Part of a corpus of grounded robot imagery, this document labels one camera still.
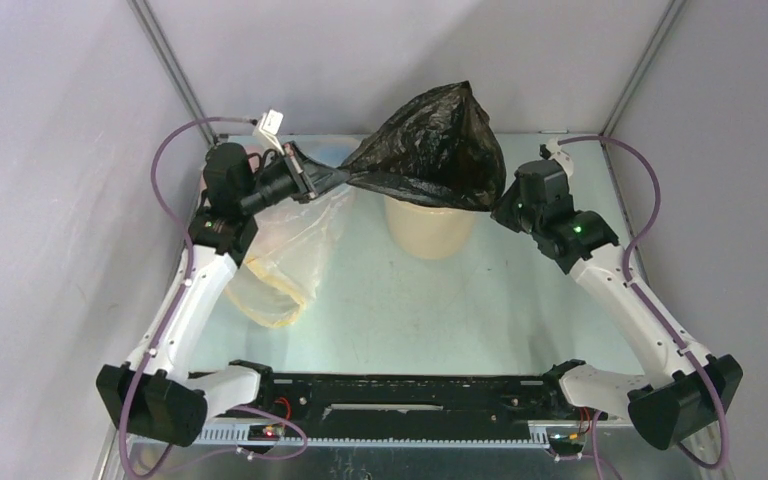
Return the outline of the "clear plastic bag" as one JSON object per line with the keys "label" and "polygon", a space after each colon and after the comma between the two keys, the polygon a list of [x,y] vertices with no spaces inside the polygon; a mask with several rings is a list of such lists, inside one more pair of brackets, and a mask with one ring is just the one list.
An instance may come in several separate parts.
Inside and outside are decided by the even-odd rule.
{"label": "clear plastic bag", "polygon": [[264,327],[298,320],[317,297],[355,197],[341,185],[310,203],[287,199],[257,214],[258,233],[224,297]]}

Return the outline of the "black trash bag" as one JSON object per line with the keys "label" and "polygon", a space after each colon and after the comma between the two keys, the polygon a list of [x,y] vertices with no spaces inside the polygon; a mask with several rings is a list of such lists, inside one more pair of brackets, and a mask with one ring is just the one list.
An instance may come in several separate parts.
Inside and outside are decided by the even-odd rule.
{"label": "black trash bag", "polygon": [[428,208],[487,212],[506,185],[502,148],[468,81],[427,90],[340,165],[351,186]]}

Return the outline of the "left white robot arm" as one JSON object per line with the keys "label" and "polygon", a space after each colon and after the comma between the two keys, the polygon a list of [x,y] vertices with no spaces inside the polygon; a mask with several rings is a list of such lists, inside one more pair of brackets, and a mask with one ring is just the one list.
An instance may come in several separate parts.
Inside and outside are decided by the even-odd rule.
{"label": "left white robot arm", "polygon": [[284,200],[306,204],[347,183],[290,141],[261,155],[223,143],[206,155],[200,203],[184,226],[177,272],[146,334],[121,365],[101,368],[96,387],[120,441],[137,435],[187,447],[205,424],[241,406],[264,416],[276,403],[270,368],[236,360],[191,373],[197,341],[258,233],[256,215]]}

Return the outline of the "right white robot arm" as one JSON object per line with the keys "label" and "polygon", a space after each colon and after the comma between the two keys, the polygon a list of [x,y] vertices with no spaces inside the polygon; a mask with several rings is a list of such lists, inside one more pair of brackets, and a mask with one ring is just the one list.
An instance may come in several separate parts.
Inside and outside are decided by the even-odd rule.
{"label": "right white robot arm", "polygon": [[579,407],[628,419],[652,447],[667,450],[726,412],[743,378],[729,355],[717,357],[675,320],[633,269],[601,215],[575,208],[569,177],[553,159],[527,162],[492,212],[504,227],[529,235],[609,314],[642,374],[564,363],[541,392],[545,411],[566,418]]}

